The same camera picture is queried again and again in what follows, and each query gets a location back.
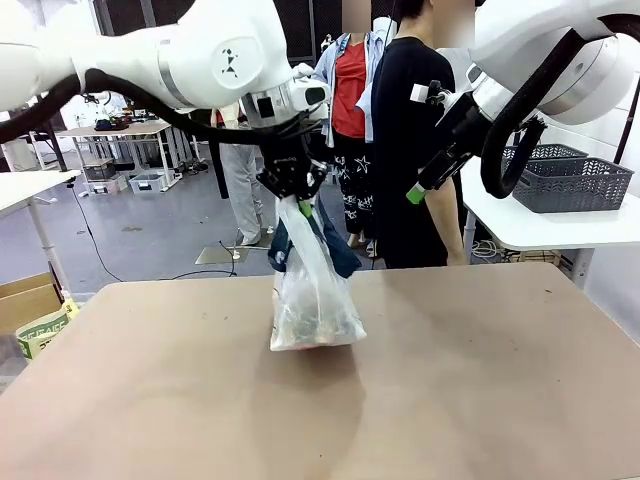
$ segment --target desk leg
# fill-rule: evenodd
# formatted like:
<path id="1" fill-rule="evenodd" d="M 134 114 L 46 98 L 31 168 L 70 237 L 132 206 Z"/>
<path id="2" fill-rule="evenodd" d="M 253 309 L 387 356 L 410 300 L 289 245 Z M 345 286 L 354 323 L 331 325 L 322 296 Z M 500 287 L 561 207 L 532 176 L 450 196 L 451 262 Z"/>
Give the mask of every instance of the desk leg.
<path id="1" fill-rule="evenodd" d="M 467 223 L 464 226 L 464 251 L 467 260 L 471 263 L 471 253 L 473 251 L 473 239 L 476 235 L 476 216 L 471 210 L 467 210 Z"/>
<path id="2" fill-rule="evenodd" d="M 78 159 L 80 160 L 80 168 L 82 168 L 82 174 L 84 175 L 85 181 L 89 181 L 87 179 L 87 174 L 85 173 L 84 169 L 86 168 L 87 164 L 84 161 L 84 157 L 82 156 L 82 149 L 80 148 L 80 145 L 78 144 L 78 140 L 76 139 L 76 137 L 72 137 L 71 140 L 73 140 L 73 146 L 76 149 L 76 153 L 78 154 Z"/>
<path id="3" fill-rule="evenodd" d="M 191 141 L 193 142 L 193 150 L 196 154 L 196 159 L 198 162 L 202 162 L 202 157 L 200 156 L 200 150 L 198 150 L 198 140 L 194 135 L 191 136 Z"/>
<path id="4" fill-rule="evenodd" d="M 160 136 L 160 132 L 158 132 L 156 136 L 158 137 L 158 146 L 160 147 L 160 158 L 162 159 L 162 168 L 164 169 L 164 175 L 165 175 L 165 178 L 167 179 L 167 186 L 163 188 L 162 191 L 166 192 L 171 187 L 173 187 L 176 183 L 178 183 L 178 180 L 182 178 L 182 175 L 176 176 L 173 170 L 169 172 L 169 165 L 167 164 L 167 154 L 164 153 L 164 145 L 162 145 L 162 137 Z M 167 135 L 167 142 L 170 142 L 169 135 Z"/>
<path id="5" fill-rule="evenodd" d="M 184 133 L 182 133 L 182 130 L 175 129 L 172 133 L 174 140 L 173 143 L 175 145 L 176 152 L 179 158 L 179 163 L 177 165 L 179 167 L 181 163 L 187 163 L 187 148 L 185 145 L 187 137 L 185 137 Z"/>
<path id="6" fill-rule="evenodd" d="M 33 224 L 36 226 L 36 231 L 38 232 L 38 237 L 40 237 L 40 243 L 42 243 L 42 249 L 44 250 L 44 254 L 47 256 L 49 262 L 51 262 L 51 266 L 53 267 L 53 271 L 56 273 L 58 277 L 58 281 L 62 284 L 62 287 L 71 292 L 71 285 L 69 284 L 69 279 L 67 278 L 66 273 L 62 269 L 62 265 L 60 264 L 60 259 L 58 258 L 58 254 L 56 253 L 56 249 L 49 240 L 47 236 L 47 232 L 42 225 L 42 219 L 40 218 L 40 213 L 38 212 L 38 208 L 36 207 L 36 199 L 31 197 L 29 199 L 29 213 L 31 214 L 31 218 L 33 220 Z"/>
<path id="7" fill-rule="evenodd" d="M 133 172 L 129 172 L 129 175 L 140 175 L 144 172 L 142 168 L 142 162 L 140 161 L 140 155 L 138 154 L 138 145 L 135 142 L 136 137 L 132 137 L 132 141 L 127 142 L 127 146 L 129 147 L 129 152 L 131 153 L 131 158 L 133 159 L 133 164 L 135 168 Z"/>
<path id="8" fill-rule="evenodd" d="M 44 170 L 47 166 L 44 164 L 44 160 L 42 159 L 42 155 L 40 155 L 40 150 L 38 150 L 38 146 L 36 145 L 36 137 L 33 132 L 29 132 L 29 138 L 31 138 L 31 146 L 33 147 L 33 151 L 36 154 L 38 159 L 38 163 L 40 163 L 40 170 Z"/>
<path id="9" fill-rule="evenodd" d="M 173 136 L 173 128 L 169 127 L 164 131 L 167 136 L 167 144 L 169 145 L 169 157 L 173 163 L 173 168 L 178 168 L 182 163 L 180 153 L 178 152 L 178 145 L 176 144 L 175 137 Z"/>
<path id="10" fill-rule="evenodd" d="M 584 290 L 587 283 L 587 275 L 589 274 L 589 267 L 591 266 L 591 259 L 593 258 L 595 250 L 593 248 L 583 248 L 578 250 L 578 256 L 573 264 L 573 272 L 571 279 L 578 287 Z"/>

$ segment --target black shirt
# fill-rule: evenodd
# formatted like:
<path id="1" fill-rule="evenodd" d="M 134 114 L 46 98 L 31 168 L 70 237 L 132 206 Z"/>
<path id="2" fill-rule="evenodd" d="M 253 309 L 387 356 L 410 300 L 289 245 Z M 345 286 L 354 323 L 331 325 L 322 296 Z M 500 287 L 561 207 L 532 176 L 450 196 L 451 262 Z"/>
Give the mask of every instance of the black shirt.
<path id="1" fill-rule="evenodd" d="M 418 169 L 443 147 L 433 138 L 443 107 L 410 100 L 415 84 L 429 86 L 432 80 L 455 91 L 447 59 L 412 37 L 391 42 L 373 80 L 377 238 L 388 268 L 446 265 L 447 250 L 427 206 L 406 198 L 418 180 Z M 461 206 L 459 177 L 454 182 Z"/>

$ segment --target robot logo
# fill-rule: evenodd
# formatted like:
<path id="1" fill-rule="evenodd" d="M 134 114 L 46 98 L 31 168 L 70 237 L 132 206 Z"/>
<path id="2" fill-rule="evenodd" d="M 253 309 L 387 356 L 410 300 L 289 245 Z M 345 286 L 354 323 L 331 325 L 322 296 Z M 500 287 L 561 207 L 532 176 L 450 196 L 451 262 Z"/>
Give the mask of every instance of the robot logo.
<path id="1" fill-rule="evenodd" d="M 236 78 L 238 78 L 238 74 L 236 73 L 236 70 L 231 66 L 233 61 L 236 58 L 238 58 L 238 55 L 234 55 L 230 48 L 227 48 L 227 49 L 223 50 L 222 54 L 227 56 L 227 62 L 229 62 L 229 64 L 228 64 L 229 66 L 227 67 L 226 70 L 222 70 L 222 73 L 233 73 L 233 75 Z"/>

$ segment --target denim jacket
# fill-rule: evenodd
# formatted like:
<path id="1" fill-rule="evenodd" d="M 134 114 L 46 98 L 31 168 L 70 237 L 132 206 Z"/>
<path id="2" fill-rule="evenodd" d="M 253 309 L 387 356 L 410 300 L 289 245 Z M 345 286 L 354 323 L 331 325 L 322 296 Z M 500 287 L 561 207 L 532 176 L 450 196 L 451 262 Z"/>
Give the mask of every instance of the denim jacket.
<path id="1" fill-rule="evenodd" d="M 329 48 L 322 54 L 320 61 L 316 66 L 316 70 L 311 78 L 321 80 L 329 85 L 331 90 L 331 109 L 329 112 L 329 120 L 325 122 L 322 133 L 327 137 L 327 145 L 333 148 L 333 99 L 336 88 L 336 62 L 338 58 L 344 55 L 347 45 L 349 44 L 349 34 L 344 33 L 332 43 Z M 371 83 L 373 76 L 378 68 L 382 54 L 384 53 L 384 38 L 377 33 L 368 33 L 365 37 L 366 48 L 364 49 L 365 62 L 367 66 L 367 80 L 365 83 L 365 91 L 356 104 L 365 115 L 365 139 L 368 143 L 373 142 L 373 123 L 371 121 Z"/>

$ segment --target robotic arm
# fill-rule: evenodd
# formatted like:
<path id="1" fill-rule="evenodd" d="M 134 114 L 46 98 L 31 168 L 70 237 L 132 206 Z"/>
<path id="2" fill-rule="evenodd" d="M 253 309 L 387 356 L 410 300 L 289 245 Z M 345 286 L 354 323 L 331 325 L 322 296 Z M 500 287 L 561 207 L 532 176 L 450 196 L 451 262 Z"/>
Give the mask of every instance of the robotic arm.
<path id="1" fill-rule="evenodd" d="M 196 0 L 176 25 L 67 42 L 46 30 L 0 29 L 0 111 L 48 91 L 0 125 L 0 143 L 52 116 L 73 95 L 112 90 L 189 133 L 258 144 L 262 181 L 278 196 L 313 196 L 326 167 L 311 161 L 306 123 L 326 115 L 328 87 L 294 80 L 271 0 Z M 211 129 L 174 108 L 219 108 L 242 99 L 250 131 Z"/>
<path id="2" fill-rule="evenodd" d="M 442 150 L 420 175 L 412 201 L 474 155 L 482 157 L 487 191 L 509 195 L 545 128 L 538 111 L 578 124 L 623 98 L 633 69 L 617 33 L 640 40 L 638 0 L 529 0 L 517 7 L 487 0 L 470 51 L 473 91 L 452 95 L 432 85 L 416 95 L 442 103 L 445 114 L 434 135 Z M 2 28 L 0 78 L 0 111 L 49 92 L 0 124 L 0 143 L 39 125 L 75 94 L 112 90 L 189 133 L 260 145 L 260 180 L 280 197 L 310 198 L 326 175 L 326 166 L 309 159 L 303 137 L 305 122 L 326 109 L 330 92 L 320 82 L 293 80 L 272 0 L 196 0 L 176 25 L 81 42 Z M 171 108 L 217 108 L 239 98 L 251 131 L 210 129 Z M 518 130 L 524 139 L 503 176 L 503 150 Z"/>
<path id="3" fill-rule="evenodd" d="M 612 110 L 633 79 L 630 44 L 640 41 L 636 0 L 487 0 L 476 14 L 473 90 L 452 95 L 438 85 L 414 96 L 441 103 L 445 114 L 434 138 L 442 150 L 427 163 L 408 195 L 415 203 L 439 188 L 473 156 L 482 158 L 487 192 L 507 197 L 546 128 L 538 112 L 564 124 L 586 123 Z M 503 175 L 502 155 L 510 135 L 524 131 Z"/>

